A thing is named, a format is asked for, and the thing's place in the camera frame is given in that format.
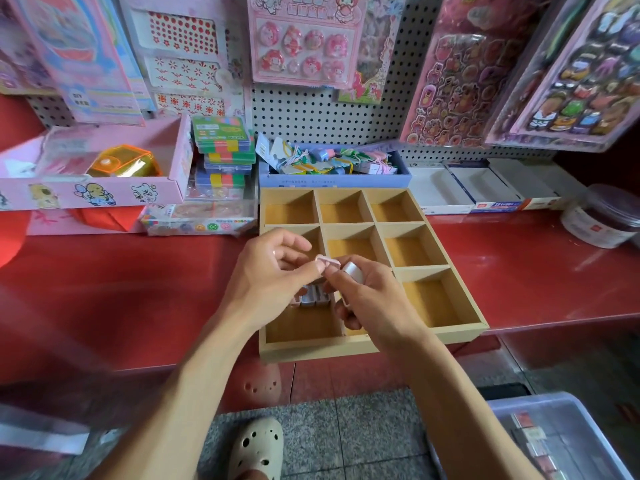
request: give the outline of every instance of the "person's right hand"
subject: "person's right hand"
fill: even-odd
[[[349,255],[337,258],[341,265],[351,261],[364,275],[364,285],[354,281],[334,265],[324,271],[327,292],[340,291],[351,306],[350,314],[339,301],[335,313],[347,328],[366,329],[379,350],[402,346],[404,339],[416,337],[428,330],[404,293],[391,268],[362,256]]]

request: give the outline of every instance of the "jar lid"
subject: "jar lid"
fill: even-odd
[[[589,185],[587,204],[621,224],[640,227],[640,198],[611,185]]]

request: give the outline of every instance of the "wooden compartment box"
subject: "wooden compartment box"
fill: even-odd
[[[310,257],[360,254],[393,269],[422,320],[445,343],[489,327],[407,189],[263,188],[260,233],[284,227],[313,245]],[[264,362],[376,352],[365,330],[348,330],[332,306],[287,308],[260,330]]]

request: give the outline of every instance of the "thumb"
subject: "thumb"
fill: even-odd
[[[347,273],[332,264],[325,270],[324,277],[334,289],[340,291],[347,299],[354,295],[360,286],[360,284],[354,281]]]
[[[325,266],[324,262],[313,260],[303,264],[293,271],[288,271],[287,286],[293,290],[293,293],[295,293],[303,286],[306,286],[320,278]]]

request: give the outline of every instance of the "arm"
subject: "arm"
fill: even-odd
[[[247,243],[225,297],[196,345],[172,373],[146,418],[135,425],[90,480],[185,480],[202,445],[231,369],[246,341],[274,320],[324,264],[299,251],[311,243],[276,229]]]
[[[365,284],[329,266],[328,290],[345,295],[336,314],[345,326],[364,326],[376,347],[404,373],[444,471],[450,480],[490,475],[495,479],[540,480],[542,476],[512,441],[449,350],[422,322],[391,269],[360,256],[352,261]]]

